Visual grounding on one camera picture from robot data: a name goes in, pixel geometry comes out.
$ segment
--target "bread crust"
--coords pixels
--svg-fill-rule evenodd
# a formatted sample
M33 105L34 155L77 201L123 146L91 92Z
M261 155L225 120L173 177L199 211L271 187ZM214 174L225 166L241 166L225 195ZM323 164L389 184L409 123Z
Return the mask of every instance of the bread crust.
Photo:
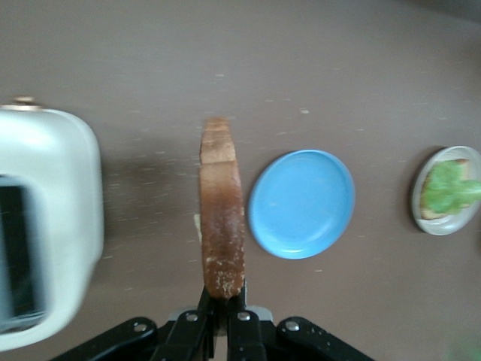
M205 123L199 172L204 284L215 299L244 285L244 202L228 121Z

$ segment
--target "green lettuce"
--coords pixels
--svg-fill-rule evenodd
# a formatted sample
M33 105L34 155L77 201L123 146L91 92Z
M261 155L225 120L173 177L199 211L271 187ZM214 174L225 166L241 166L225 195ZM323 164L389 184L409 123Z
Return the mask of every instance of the green lettuce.
M463 165L455 160L436 163L422 192L422 204L439 214L457 214L481 199L481 182L463 179Z

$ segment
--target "table surface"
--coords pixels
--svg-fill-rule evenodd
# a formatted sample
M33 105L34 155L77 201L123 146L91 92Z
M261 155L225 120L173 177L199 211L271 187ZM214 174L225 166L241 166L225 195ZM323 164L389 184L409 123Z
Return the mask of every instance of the table surface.
M347 230L317 256L279 259L247 235L248 302L276 322L306 317L376 360L449 359L481 329L481 217L426 234L409 191L436 150L481 150L480 9L3 0L1 101L31 95L92 127L105 240L77 316L0 358L49 359L131 317L161 325L197 303L201 128L225 116L246 203L268 164L306 148L341 159L356 189Z

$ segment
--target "toaster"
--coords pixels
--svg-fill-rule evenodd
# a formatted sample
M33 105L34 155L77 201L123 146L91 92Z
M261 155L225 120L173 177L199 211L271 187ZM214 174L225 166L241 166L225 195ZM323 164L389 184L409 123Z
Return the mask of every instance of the toaster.
M0 107L0 351L58 332L103 246L101 163L80 118L17 97Z

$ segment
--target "blue plastic plate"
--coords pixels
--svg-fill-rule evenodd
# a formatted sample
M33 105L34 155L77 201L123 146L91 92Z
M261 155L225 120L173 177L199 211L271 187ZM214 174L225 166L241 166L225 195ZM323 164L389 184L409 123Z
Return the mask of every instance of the blue plastic plate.
M342 235L354 198L351 174L338 158L321 150L292 152L257 180L250 196L250 228L275 256L314 256Z

